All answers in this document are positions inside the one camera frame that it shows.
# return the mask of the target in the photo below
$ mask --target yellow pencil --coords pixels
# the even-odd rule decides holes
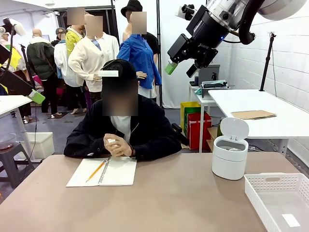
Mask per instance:
[[[98,170],[100,170],[100,168],[103,166],[103,164],[105,164],[105,161],[102,164],[100,164],[100,166],[92,173],[91,176],[89,176],[88,180],[90,180],[98,172]]]

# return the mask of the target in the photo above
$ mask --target bowl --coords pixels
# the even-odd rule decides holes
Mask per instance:
[[[0,134],[0,151],[10,149],[16,142],[16,134]]]

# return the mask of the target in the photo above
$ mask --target spiral binding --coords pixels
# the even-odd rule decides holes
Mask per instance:
[[[101,175],[101,177],[100,177],[100,180],[98,181],[99,184],[102,183],[102,180],[103,180],[104,175],[105,175],[105,173],[106,173],[107,167],[108,167],[108,165],[110,164],[110,161],[111,161],[111,158],[108,158],[108,160],[107,160],[107,162],[106,162],[106,164],[105,164],[105,166],[104,166],[104,170],[103,170],[103,172],[102,172],[102,175]]]

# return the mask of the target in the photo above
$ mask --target pole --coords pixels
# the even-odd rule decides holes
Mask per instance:
[[[265,81],[266,81],[266,74],[267,74],[268,65],[269,65],[269,61],[270,61],[270,53],[271,53],[272,44],[274,42],[275,37],[276,37],[276,35],[274,35],[273,33],[270,35],[270,43],[269,43],[268,53],[267,53],[267,57],[266,57],[266,63],[265,63],[265,68],[264,68],[264,73],[263,73],[263,78],[262,78],[262,83],[261,83],[260,91],[264,91],[264,85],[265,85]]]
[[[160,0],[156,0],[156,26],[157,26],[157,37],[158,44],[161,51],[161,21],[160,21]],[[158,54],[158,71],[162,77],[162,60],[161,60],[161,52]],[[159,100],[160,107],[163,107],[163,98],[162,98],[162,85],[159,86]]]
[[[30,65],[29,65],[29,63],[28,63],[27,56],[26,56],[26,52],[25,52],[25,48],[26,48],[26,47],[23,46],[22,44],[21,44],[20,46],[21,46],[21,51],[22,51],[23,56],[24,56],[24,60],[25,60],[25,64],[26,64],[26,68],[27,68],[27,72],[28,72],[28,76],[29,76],[31,85],[32,85],[32,87],[35,89],[35,83],[34,83],[34,80],[33,80],[33,78],[32,78],[32,75],[31,75]]]
[[[118,38],[118,42],[120,42],[120,38],[119,38],[119,34],[118,34],[118,30],[117,30],[117,22],[116,22],[116,15],[115,15],[115,7],[114,7],[114,3],[113,0],[111,0],[111,5],[112,5],[112,22],[114,23],[114,32],[116,37]]]

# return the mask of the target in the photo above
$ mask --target white box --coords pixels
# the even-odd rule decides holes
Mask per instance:
[[[33,149],[34,146],[34,139],[35,139],[35,147],[33,149],[32,155],[36,159],[45,159],[50,155],[54,154],[55,147],[54,147],[54,140],[53,140],[53,133],[52,132],[27,132],[29,141],[30,141],[30,148]],[[20,142],[25,150],[27,150],[25,146],[25,142]],[[22,153],[18,154],[20,158],[25,158]]]
[[[309,231],[309,180],[300,173],[246,174],[245,193],[268,232]]]

